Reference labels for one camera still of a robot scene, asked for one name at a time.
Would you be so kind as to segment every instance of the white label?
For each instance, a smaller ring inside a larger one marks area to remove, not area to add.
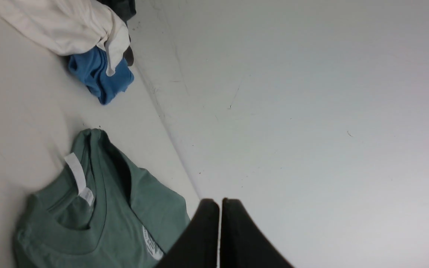
[[[82,190],[82,193],[79,194],[79,197],[82,197],[85,201],[87,201],[89,207],[91,207],[94,203],[94,194],[89,189],[89,187],[85,187],[84,190]]]
[[[75,183],[77,184],[79,196],[87,201],[89,206],[92,206],[94,202],[94,194],[89,188],[87,188],[84,169],[82,168],[82,165],[80,164],[77,156],[74,153],[71,153],[70,155],[64,157],[64,160],[66,161],[67,165],[69,165],[70,170],[72,170]]]

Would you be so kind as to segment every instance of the shirt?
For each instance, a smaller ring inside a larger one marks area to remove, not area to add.
[[[28,199],[14,236],[17,265],[155,266],[189,224],[184,198],[138,168],[102,130],[82,131],[72,151],[95,201],[90,205],[78,195],[65,166]]]

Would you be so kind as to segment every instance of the white wall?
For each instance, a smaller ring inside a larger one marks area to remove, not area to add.
[[[203,197],[298,268],[429,268],[429,1],[140,0],[136,61]]]

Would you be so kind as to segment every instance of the clothing pile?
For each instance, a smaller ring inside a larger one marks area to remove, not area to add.
[[[133,81],[134,0],[0,0],[0,17],[60,56],[105,105]]]
[[[13,240],[17,266],[156,266],[190,222],[184,198],[100,129],[80,132],[72,152],[58,178],[29,196]]]

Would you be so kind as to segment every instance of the white cloth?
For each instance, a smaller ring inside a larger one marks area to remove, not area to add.
[[[32,41],[66,56],[107,52],[107,75],[130,45],[125,23],[96,0],[0,0],[0,17]]]

